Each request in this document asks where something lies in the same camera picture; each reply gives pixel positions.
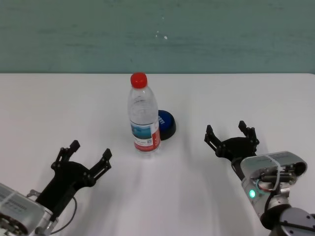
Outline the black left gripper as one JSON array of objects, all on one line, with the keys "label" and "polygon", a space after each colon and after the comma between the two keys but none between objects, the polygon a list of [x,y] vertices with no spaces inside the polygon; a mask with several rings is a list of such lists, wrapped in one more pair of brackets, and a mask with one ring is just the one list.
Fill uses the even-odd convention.
[{"label": "black left gripper", "polygon": [[72,197],[84,187],[92,187],[108,170],[111,169],[111,150],[107,148],[101,159],[90,169],[80,163],[69,161],[70,157],[80,148],[77,140],[69,147],[62,147],[51,168],[55,175],[37,197],[36,202],[59,217]]}]

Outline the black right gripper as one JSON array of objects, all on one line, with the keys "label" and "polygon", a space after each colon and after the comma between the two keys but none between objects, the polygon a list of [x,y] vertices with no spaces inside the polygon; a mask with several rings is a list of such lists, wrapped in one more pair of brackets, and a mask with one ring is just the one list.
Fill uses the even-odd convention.
[{"label": "black right gripper", "polygon": [[259,140],[254,127],[247,127],[241,120],[238,128],[246,138],[236,137],[221,142],[214,134],[211,125],[207,125],[204,141],[212,148],[217,157],[228,159],[236,174],[242,174],[241,162],[247,157],[256,156]]}]

